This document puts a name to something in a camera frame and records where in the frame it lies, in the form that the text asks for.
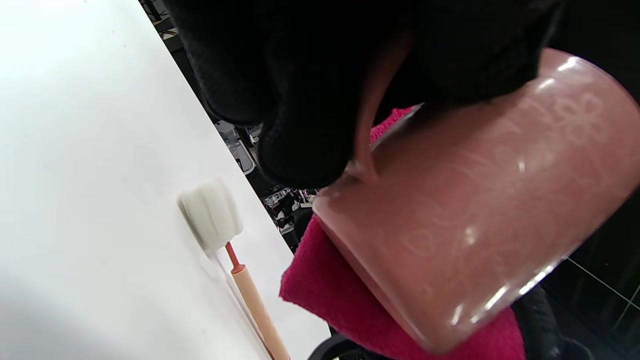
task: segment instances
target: pink towel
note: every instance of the pink towel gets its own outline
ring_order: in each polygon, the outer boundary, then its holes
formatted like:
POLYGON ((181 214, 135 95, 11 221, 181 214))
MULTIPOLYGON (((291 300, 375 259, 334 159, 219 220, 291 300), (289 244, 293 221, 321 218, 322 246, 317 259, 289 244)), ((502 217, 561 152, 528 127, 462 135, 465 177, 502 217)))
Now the pink towel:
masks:
MULTIPOLYGON (((410 109, 371 130, 375 141, 410 109)), ((524 342, 512 310, 507 309, 451 353, 425 352, 393 320, 333 246, 314 215, 291 266, 282 277, 280 296, 325 319, 359 345, 396 360, 524 360, 524 342)))

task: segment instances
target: white surface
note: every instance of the white surface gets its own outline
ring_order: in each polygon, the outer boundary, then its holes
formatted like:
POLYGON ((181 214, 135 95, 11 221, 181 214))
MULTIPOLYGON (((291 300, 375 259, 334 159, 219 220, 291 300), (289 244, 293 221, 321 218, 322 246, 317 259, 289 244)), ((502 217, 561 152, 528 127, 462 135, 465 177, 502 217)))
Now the white surface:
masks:
POLYGON ((214 176, 306 358, 328 329, 277 298, 291 254, 137 1, 0 8, 0 359, 265 359, 176 205, 214 176))

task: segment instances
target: gloved hand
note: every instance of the gloved hand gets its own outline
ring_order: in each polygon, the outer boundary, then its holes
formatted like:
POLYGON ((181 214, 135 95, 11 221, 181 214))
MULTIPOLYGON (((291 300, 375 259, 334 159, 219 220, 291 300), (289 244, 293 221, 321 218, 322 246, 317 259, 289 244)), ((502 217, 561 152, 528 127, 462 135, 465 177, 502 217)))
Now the gloved hand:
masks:
POLYGON ((478 101, 536 75, 561 0, 165 0, 210 114, 263 123, 258 162, 272 180, 319 188, 351 156, 371 58, 402 30, 415 47, 391 108, 478 101))

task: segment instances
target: foam applicator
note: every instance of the foam applicator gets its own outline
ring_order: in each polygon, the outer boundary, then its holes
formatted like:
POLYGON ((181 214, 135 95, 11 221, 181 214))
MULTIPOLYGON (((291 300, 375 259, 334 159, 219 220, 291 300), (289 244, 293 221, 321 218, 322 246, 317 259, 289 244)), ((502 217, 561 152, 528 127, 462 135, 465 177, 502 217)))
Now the foam applicator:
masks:
POLYGON ((242 295, 262 336, 264 346, 273 360, 290 360, 262 298, 246 265, 240 264, 231 246, 231 239, 243 230, 242 219, 233 196, 225 184, 217 179, 183 193, 179 206, 194 236, 204 250, 224 247, 234 268, 231 276, 242 295))

